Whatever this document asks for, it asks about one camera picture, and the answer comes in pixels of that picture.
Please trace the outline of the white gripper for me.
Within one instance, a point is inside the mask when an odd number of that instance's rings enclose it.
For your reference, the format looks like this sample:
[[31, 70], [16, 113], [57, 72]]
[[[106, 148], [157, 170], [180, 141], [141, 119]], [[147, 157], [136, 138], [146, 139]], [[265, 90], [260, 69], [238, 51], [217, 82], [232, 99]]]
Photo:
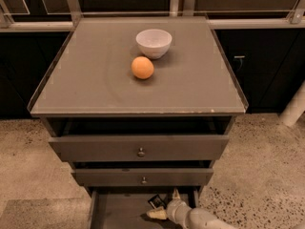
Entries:
[[161, 219], [166, 220], [169, 218], [170, 221], [175, 224], [179, 224], [182, 227], [188, 227], [188, 214], [192, 210], [188, 204], [181, 200], [181, 196], [177, 188], [173, 189], [173, 200], [168, 204], [167, 209], [163, 206], [152, 209], [147, 212], [147, 216], [150, 219]]

